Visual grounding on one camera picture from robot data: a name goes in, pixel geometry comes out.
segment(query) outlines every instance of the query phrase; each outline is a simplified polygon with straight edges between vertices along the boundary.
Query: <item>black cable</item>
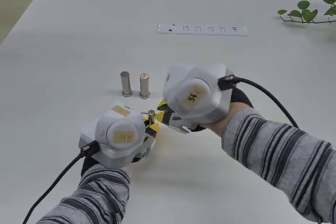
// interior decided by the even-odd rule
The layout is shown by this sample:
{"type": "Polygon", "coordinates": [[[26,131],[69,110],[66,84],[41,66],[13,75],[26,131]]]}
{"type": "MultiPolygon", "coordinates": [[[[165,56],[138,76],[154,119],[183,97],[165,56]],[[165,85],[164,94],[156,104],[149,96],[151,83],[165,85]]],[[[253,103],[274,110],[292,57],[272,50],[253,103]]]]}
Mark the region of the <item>black cable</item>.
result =
{"type": "Polygon", "coordinates": [[[272,95],[271,92],[269,92],[267,89],[265,89],[264,87],[262,87],[261,85],[250,81],[248,79],[244,79],[244,78],[240,78],[240,77],[236,77],[234,75],[231,76],[225,76],[222,78],[219,78],[218,80],[218,86],[220,88],[220,90],[227,90],[227,89],[232,89],[235,87],[235,84],[239,83],[239,82],[243,82],[246,84],[249,84],[257,89],[259,89],[261,92],[263,92],[265,95],[267,95],[269,98],[272,99],[272,101],[274,101],[274,103],[280,108],[280,110],[285,114],[285,116],[288,118],[288,120],[290,121],[290,123],[296,127],[299,128],[298,124],[295,122],[295,120],[293,119],[293,117],[289,114],[289,112],[286,110],[286,108],[281,104],[281,102],[274,96],[272,95]]]}
{"type": "Polygon", "coordinates": [[[274,101],[274,103],[281,109],[281,111],[285,114],[285,116],[288,118],[288,120],[290,121],[290,123],[296,127],[299,128],[298,124],[295,122],[294,118],[289,114],[289,112],[286,110],[286,108],[281,104],[281,102],[271,93],[269,92],[267,89],[265,89],[263,86],[250,81],[248,79],[244,79],[244,78],[240,78],[237,77],[237,81],[238,82],[243,82],[246,84],[249,84],[257,89],[259,89],[261,92],[263,92],[265,95],[267,95],[268,97],[270,97],[272,99],[272,101],[274,101]]]}
{"type": "Polygon", "coordinates": [[[32,215],[34,209],[37,207],[38,204],[41,203],[41,201],[53,190],[53,188],[57,185],[57,183],[63,178],[65,173],[70,170],[70,168],[73,167],[73,165],[79,161],[81,158],[85,156],[92,156],[93,154],[99,152],[100,147],[97,141],[92,141],[91,143],[85,145],[80,149],[80,153],[70,162],[70,164],[67,165],[67,167],[64,168],[64,170],[58,175],[58,177],[55,179],[55,181],[52,183],[51,186],[44,192],[44,194],[41,195],[41,197],[38,198],[38,200],[32,205],[30,210],[28,211],[26,218],[22,222],[22,224],[26,224],[30,215],[32,215]]]}
{"type": "Polygon", "coordinates": [[[44,192],[44,194],[41,195],[41,197],[38,198],[38,200],[32,205],[32,207],[30,208],[30,210],[28,211],[25,220],[22,222],[22,224],[26,224],[30,215],[32,215],[35,207],[37,207],[38,204],[40,204],[40,202],[51,192],[51,190],[53,190],[53,188],[57,185],[57,183],[62,179],[62,177],[65,175],[65,173],[67,171],[70,170],[70,168],[72,168],[72,166],[79,161],[83,156],[81,154],[78,154],[77,157],[75,157],[70,164],[67,165],[67,167],[65,167],[65,169],[58,175],[58,177],[55,179],[55,181],[52,183],[51,186],[49,186],[49,188],[44,192]]]}

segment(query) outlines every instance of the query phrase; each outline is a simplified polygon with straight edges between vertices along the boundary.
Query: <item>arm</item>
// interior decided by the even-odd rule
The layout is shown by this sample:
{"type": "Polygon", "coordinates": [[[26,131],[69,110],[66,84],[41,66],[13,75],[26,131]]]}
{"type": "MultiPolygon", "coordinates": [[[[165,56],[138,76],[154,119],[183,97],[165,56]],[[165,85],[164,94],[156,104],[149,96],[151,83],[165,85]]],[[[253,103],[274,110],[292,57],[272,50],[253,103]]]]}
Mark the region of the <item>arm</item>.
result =
{"type": "Polygon", "coordinates": [[[270,122],[242,103],[207,125],[222,135],[232,158],[288,196],[312,221],[336,223],[336,156],[331,144],[284,123],[270,122]]]}
{"type": "Polygon", "coordinates": [[[78,189],[45,215],[38,224],[120,223],[129,199],[130,176],[124,168],[94,164],[78,189]]]}

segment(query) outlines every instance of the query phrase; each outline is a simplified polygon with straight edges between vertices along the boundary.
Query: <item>white power strip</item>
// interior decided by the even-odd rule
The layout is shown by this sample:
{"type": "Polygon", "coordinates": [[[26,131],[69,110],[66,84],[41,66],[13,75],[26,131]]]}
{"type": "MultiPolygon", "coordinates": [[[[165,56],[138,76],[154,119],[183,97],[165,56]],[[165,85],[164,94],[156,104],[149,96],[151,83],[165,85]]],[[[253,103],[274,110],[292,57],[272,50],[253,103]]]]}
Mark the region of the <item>white power strip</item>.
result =
{"type": "Polygon", "coordinates": [[[161,34],[248,36],[246,27],[244,26],[188,25],[188,24],[162,23],[159,24],[158,31],[161,34]]]}

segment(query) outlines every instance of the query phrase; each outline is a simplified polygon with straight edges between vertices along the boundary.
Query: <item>black glove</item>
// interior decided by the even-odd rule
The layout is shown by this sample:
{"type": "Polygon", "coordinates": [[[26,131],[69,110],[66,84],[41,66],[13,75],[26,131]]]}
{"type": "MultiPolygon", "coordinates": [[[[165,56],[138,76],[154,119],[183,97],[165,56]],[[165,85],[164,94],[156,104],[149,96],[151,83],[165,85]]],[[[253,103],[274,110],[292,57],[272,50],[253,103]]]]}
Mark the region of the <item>black glove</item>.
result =
{"type": "MultiPolygon", "coordinates": [[[[251,108],[253,108],[252,103],[250,100],[247,98],[244,92],[240,90],[239,88],[233,88],[232,89],[232,94],[231,94],[231,102],[242,102],[246,105],[249,105],[251,108]]],[[[197,131],[202,131],[205,130],[206,128],[198,125],[195,129],[189,129],[191,132],[197,132],[197,131]]]]}
{"type": "Polygon", "coordinates": [[[80,176],[82,177],[88,169],[90,169],[92,166],[97,165],[97,164],[99,164],[97,160],[95,160],[91,156],[86,156],[83,162],[83,167],[82,167],[82,171],[80,172],[80,176]]]}

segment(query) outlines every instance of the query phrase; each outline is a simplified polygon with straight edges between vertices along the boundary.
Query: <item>beige label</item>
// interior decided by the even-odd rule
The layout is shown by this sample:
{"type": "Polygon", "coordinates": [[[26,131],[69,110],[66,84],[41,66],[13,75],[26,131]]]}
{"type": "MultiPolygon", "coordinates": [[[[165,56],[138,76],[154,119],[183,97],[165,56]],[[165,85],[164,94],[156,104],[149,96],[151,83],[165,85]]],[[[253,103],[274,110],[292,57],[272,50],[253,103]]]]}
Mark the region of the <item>beige label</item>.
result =
{"type": "Polygon", "coordinates": [[[193,109],[199,101],[205,96],[206,90],[202,86],[193,86],[188,95],[184,98],[183,103],[193,109]]]}
{"type": "Polygon", "coordinates": [[[133,131],[116,131],[113,136],[113,142],[116,144],[133,143],[134,132],[133,131]]]}
{"type": "Polygon", "coordinates": [[[128,111],[127,109],[124,109],[123,107],[116,105],[113,106],[113,108],[111,108],[111,110],[116,111],[117,113],[123,115],[123,116],[128,116],[129,114],[131,114],[130,111],[128,111]]]}

